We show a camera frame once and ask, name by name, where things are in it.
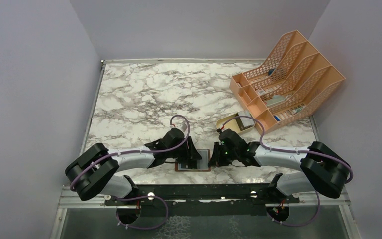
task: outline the plastic desk organizer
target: plastic desk organizer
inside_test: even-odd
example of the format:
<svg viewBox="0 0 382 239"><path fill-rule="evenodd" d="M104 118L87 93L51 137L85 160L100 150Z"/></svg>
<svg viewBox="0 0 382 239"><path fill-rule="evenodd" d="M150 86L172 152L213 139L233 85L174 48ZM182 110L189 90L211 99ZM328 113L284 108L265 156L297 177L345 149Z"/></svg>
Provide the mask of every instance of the plastic desk organizer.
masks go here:
<svg viewBox="0 0 382 239"><path fill-rule="evenodd" d="M344 79L296 30L279 39L260 67L233 76L230 89L268 133L313 114ZM268 108L265 101L273 95L286 100Z"/></svg>

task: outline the marble table top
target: marble table top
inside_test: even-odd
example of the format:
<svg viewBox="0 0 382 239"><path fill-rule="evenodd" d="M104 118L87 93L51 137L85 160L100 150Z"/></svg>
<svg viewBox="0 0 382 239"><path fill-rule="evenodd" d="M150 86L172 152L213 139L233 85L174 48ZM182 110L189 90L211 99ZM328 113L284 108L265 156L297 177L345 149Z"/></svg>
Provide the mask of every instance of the marble table top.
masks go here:
<svg viewBox="0 0 382 239"><path fill-rule="evenodd" d="M215 122L242 108L229 89L233 75L260 63L155 63L107 64L101 83L86 148L102 142L112 149L142 146L169 131L169 119L184 115L197 149L213 150L218 141ZM174 123L181 123L177 118ZM252 131L241 135L258 140ZM263 138L271 146L309 146L315 141L309 118L273 131ZM238 161L234 165L242 166ZM174 164L130 169L136 184L263 183L275 174L293 170L280 167L214 167L211 172L175 172Z"/></svg>

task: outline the table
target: table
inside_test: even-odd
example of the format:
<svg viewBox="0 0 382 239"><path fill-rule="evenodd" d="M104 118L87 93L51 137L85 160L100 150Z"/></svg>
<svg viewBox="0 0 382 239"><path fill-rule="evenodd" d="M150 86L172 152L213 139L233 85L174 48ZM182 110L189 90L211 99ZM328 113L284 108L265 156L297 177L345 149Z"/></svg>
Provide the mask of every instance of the table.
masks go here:
<svg viewBox="0 0 382 239"><path fill-rule="evenodd" d="M107 64L92 117L86 148L102 142L112 149L141 146L165 135L169 119L184 115L191 126L197 149L213 150L219 141L215 123L242 110L229 89L233 75L261 63L118 63ZM242 135L247 142L258 140L253 129ZM271 132L264 142L271 146L302 147L315 141L309 118ZM238 161L234 165L242 166ZM136 184L263 183L280 167L215 167L211 172L175 172L173 164L150 169L131 169Z"/></svg>

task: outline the white wall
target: white wall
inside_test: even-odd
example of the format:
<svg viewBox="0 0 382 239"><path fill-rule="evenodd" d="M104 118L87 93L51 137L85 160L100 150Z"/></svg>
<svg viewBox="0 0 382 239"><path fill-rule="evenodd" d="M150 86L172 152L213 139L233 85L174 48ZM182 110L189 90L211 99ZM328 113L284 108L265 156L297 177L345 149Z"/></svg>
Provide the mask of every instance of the white wall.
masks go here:
<svg viewBox="0 0 382 239"><path fill-rule="evenodd" d="M68 0L0 1L0 238L48 238L100 58Z"/></svg>
<svg viewBox="0 0 382 239"><path fill-rule="evenodd" d="M315 113L322 141L347 160L363 238L382 238L382 1L331 0L310 40L347 77Z"/></svg>
<svg viewBox="0 0 382 239"><path fill-rule="evenodd" d="M102 59L266 58L330 0L71 0Z"/></svg>

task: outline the lattice panel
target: lattice panel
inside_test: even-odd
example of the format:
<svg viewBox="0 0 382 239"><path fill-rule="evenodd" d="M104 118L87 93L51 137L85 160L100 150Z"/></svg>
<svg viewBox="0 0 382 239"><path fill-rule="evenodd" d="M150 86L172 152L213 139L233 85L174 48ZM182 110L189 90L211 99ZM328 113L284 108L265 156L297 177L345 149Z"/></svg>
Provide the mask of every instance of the lattice panel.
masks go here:
<svg viewBox="0 0 382 239"><path fill-rule="evenodd" d="M282 60L286 48L294 35L295 32L290 32L283 35L273 50L270 52L266 60L262 63L262 65L256 69L243 72L244 76L247 79L251 79L266 73L269 69L276 68L279 65L279 62Z"/></svg>
<svg viewBox="0 0 382 239"><path fill-rule="evenodd" d="M256 91L258 91L258 89L260 88L263 88L265 86L274 84L275 82L284 80L305 44L306 42L293 46L291 50L285 55L280 65L276 67L276 69L273 71L273 73L269 77L265 79L258 78L257 82L253 83L251 86Z"/></svg>
<svg viewBox="0 0 382 239"><path fill-rule="evenodd" d="M292 91L298 82L301 80L301 77L306 72L312 61L317 55L312 55L305 57L301 63L291 72L291 74L286 78L286 80L275 90L261 95L260 98L263 101L270 99L273 95L284 95L287 92Z"/></svg>
<svg viewBox="0 0 382 239"><path fill-rule="evenodd" d="M327 69L329 69L329 67L325 67L314 72L314 74L312 74L312 76L308 78L308 80L306 80L304 84L302 84L302 86L295 92L295 94L292 97L290 97L287 101L283 102L282 104L271 107L269 109L270 112L272 112L272 114L275 114L281 111L282 109L291 107L292 105L295 105L304 100L304 98L312 90L314 85L321 79L321 77L323 77Z"/></svg>
<svg viewBox="0 0 382 239"><path fill-rule="evenodd" d="M330 86L328 86L324 91L322 91L319 95L317 95L317 97L315 97L310 103L308 103L308 105L303 110L296 113L294 116L281 120L279 123L277 123L277 126L278 126L277 128L281 127L281 125L287 125L294 121L310 116L335 91L335 89L340 84L341 84L341 81L333 83Z"/></svg>

